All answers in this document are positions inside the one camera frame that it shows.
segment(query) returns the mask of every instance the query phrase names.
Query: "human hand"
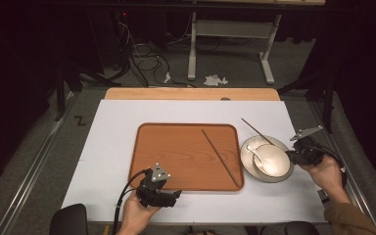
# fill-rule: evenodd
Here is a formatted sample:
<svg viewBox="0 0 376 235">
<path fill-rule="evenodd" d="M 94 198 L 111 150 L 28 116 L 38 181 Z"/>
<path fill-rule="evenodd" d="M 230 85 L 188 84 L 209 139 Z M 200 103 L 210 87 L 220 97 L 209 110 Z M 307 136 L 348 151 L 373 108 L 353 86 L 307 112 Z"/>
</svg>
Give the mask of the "human hand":
<svg viewBox="0 0 376 235">
<path fill-rule="evenodd" d="M 136 192 L 133 191 L 123 207 L 123 220 L 117 235 L 137 235 L 145 229 L 151 217 L 161 208 L 143 207 L 139 203 Z"/>
<path fill-rule="evenodd" d="M 351 199 L 342 184 L 342 173 L 337 161 L 327 155 L 318 165 L 300 165 L 312 177 L 313 182 L 321 187 L 333 203 L 351 203 Z"/>
</svg>

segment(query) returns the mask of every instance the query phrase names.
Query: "thin dark stick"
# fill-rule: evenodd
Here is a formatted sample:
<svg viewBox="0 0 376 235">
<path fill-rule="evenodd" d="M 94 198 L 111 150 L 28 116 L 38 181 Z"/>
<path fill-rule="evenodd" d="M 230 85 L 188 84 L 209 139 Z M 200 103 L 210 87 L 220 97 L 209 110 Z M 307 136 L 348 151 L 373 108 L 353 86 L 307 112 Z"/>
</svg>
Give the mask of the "thin dark stick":
<svg viewBox="0 0 376 235">
<path fill-rule="evenodd" d="M 225 163 L 224 159 L 221 157 L 221 155 L 218 153 L 218 150 L 216 149 L 216 147 L 214 146 L 214 144 L 212 143 L 212 141 L 210 140 L 209 136 L 207 135 L 207 133 L 204 131 L 204 129 L 201 129 L 204 133 L 204 135 L 206 136 L 207 140 L 209 141 L 210 145 L 212 146 L 213 150 L 215 151 L 216 155 L 219 157 L 219 159 L 221 160 L 222 164 L 224 165 L 225 169 L 227 170 L 227 172 L 230 174 L 231 178 L 233 179 L 234 183 L 236 183 L 237 187 L 240 187 L 240 183 L 237 181 L 236 177 L 234 177 L 234 174 L 233 172 L 231 172 L 230 168 L 228 167 L 228 165 Z"/>
<path fill-rule="evenodd" d="M 265 141 L 267 141 L 269 144 L 274 145 L 270 140 L 268 140 L 263 134 L 261 134 L 257 129 L 255 129 L 252 125 L 250 125 L 248 122 L 246 122 L 244 119 L 241 118 L 243 122 L 245 122 L 249 127 L 251 127 L 253 130 L 255 130 Z"/>
</svg>

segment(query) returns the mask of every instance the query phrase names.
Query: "sleeve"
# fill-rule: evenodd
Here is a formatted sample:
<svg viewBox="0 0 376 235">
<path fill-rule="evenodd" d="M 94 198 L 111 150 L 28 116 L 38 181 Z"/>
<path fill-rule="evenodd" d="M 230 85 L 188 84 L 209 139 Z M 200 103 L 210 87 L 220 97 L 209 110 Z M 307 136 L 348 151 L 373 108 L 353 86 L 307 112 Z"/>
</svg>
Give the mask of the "sleeve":
<svg viewBox="0 0 376 235">
<path fill-rule="evenodd" d="M 334 204 L 324 216 L 331 224 L 332 234 L 376 235 L 375 225 L 353 204 Z"/>
</svg>

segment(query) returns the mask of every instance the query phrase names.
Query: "white tabletop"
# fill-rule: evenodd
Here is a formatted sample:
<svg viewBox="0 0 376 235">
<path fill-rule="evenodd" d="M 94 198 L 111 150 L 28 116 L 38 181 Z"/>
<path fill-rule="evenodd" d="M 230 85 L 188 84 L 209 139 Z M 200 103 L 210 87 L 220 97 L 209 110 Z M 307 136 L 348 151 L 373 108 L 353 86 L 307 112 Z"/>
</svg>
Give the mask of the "white tabletop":
<svg viewBox="0 0 376 235">
<path fill-rule="evenodd" d="M 241 118 L 292 148 L 289 139 L 295 131 L 281 101 L 102 100 L 63 208 L 82 203 L 89 221 L 113 221 L 115 203 L 127 183 L 136 131 L 142 123 L 228 123 L 237 129 L 241 146 L 257 135 Z M 246 170 L 244 176 L 245 186 L 238 192 L 182 192 L 173 208 L 160 210 L 151 222 L 325 222 L 316 187 L 298 166 L 279 183 L 261 182 Z"/>
</svg>

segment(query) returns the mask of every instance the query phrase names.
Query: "brown tray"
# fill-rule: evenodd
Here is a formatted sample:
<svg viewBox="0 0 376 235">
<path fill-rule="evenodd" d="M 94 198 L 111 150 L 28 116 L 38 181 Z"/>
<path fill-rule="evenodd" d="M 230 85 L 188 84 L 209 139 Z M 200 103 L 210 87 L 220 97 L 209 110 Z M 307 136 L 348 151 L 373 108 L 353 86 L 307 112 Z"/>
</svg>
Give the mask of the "brown tray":
<svg viewBox="0 0 376 235">
<path fill-rule="evenodd" d="M 129 179 L 156 163 L 170 174 L 166 190 L 237 191 L 244 186 L 237 131 L 229 124 L 140 125 Z M 130 185 L 136 188 L 143 176 Z"/>
</svg>

